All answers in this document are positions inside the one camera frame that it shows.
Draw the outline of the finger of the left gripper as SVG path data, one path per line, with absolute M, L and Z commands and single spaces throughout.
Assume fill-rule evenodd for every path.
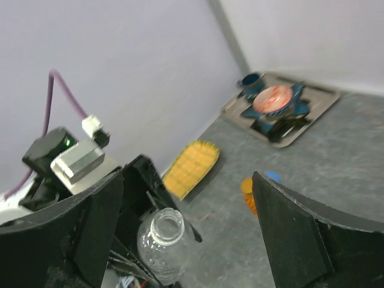
M 146 217 L 146 241 L 202 242 L 200 233 L 179 211 L 154 167 L 146 169 L 146 183 L 152 206 Z
M 132 275 L 146 280 L 151 287 L 163 287 L 156 276 L 117 237 L 113 237 L 108 267 L 119 276 Z

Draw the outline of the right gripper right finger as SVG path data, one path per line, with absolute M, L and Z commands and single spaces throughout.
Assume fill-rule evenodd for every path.
M 276 287 L 383 287 L 383 223 L 339 211 L 254 172 Z

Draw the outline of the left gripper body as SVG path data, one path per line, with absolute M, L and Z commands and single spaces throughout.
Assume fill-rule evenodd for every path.
M 124 190 L 115 235 L 135 240 L 142 218 L 168 206 L 168 193 L 152 160 L 141 154 L 122 169 Z

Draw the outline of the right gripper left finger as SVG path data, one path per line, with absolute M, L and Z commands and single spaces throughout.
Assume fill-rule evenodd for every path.
M 115 172 L 1 226 L 1 287 L 101 287 L 122 202 Z

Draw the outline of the clear Pocari Sweat bottle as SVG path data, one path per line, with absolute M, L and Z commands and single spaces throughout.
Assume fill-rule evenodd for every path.
M 137 234 L 140 259 L 163 286 L 175 284 L 190 264 L 193 242 L 147 242 L 146 218 Z

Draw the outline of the blue water bottle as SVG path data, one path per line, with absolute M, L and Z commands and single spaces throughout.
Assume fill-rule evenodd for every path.
M 265 175 L 277 183 L 282 183 L 281 177 L 276 172 L 265 172 Z

